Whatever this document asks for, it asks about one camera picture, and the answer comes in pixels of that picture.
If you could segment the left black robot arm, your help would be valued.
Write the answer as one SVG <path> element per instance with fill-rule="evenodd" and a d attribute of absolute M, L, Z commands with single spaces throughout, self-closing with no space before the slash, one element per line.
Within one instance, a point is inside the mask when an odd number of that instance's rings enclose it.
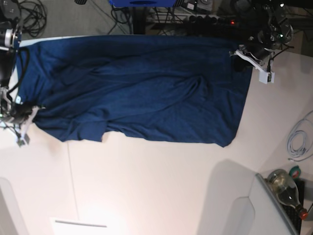
<path fill-rule="evenodd" d="M 293 28 L 284 11 L 282 0 L 232 0 L 230 7 L 249 35 L 236 50 L 243 60 L 257 70 L 271 74 L 276 50 L 284 52 L 293 39 Z"/>

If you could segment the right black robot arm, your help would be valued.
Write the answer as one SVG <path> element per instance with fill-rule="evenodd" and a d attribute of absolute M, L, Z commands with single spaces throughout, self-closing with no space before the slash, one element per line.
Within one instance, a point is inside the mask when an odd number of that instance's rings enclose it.
<path fill-rule="evenodd" d="M 22 124 L 32 113 L 30 104 L 18 104 L 11 93 L 22 83 L 23 71 L 17 84 L 9 88 L 9 82 L 16 65 L 16 58 L 25 51 L 20 48 L 22 38 L 22 12 L 17 0 L 0 2 L 0 119 L 4 122 Z"/>

